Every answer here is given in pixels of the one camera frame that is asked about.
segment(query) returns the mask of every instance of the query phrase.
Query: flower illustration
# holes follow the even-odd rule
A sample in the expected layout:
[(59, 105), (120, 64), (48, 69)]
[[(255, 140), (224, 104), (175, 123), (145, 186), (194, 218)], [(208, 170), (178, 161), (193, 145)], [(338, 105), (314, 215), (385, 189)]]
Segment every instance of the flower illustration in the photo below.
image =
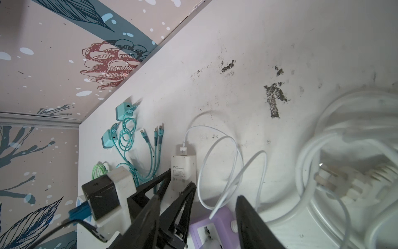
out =
[(91, 69), (80, 71), (87, 75), (90, 81), (101, 85), (98, 89), (113, 89), (117, 87), (150, 52), (141, 45), (134, 45), (131, 41), (120, 39), (94, 43), (83, 49), (83, 56), (87, 59), (85, 66)]

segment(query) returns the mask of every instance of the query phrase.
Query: wall trim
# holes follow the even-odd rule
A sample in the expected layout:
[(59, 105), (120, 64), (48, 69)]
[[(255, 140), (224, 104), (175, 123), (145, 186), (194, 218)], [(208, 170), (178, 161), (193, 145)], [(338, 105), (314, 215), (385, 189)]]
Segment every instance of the wall trim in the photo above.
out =
[(0, 112), (0, 125), (79, 129), (79, 125), (81, 123), (81, 120), (73, 118), (49, 117), (39, 114), (22, 114), (15, 112)]

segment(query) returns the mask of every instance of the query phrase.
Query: wallpaper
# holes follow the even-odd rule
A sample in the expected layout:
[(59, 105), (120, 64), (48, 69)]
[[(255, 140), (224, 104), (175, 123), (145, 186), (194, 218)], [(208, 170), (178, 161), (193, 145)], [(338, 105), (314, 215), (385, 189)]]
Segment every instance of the wallpaper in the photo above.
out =
[(199, 2), (1, 0), (0, 111), (84, 119)]
[[(26, 248), (76, 206), (78, 130), (0, 126), (0, 136), (0, 249)], [(76, 227), (49, 240), (73, 248)]]

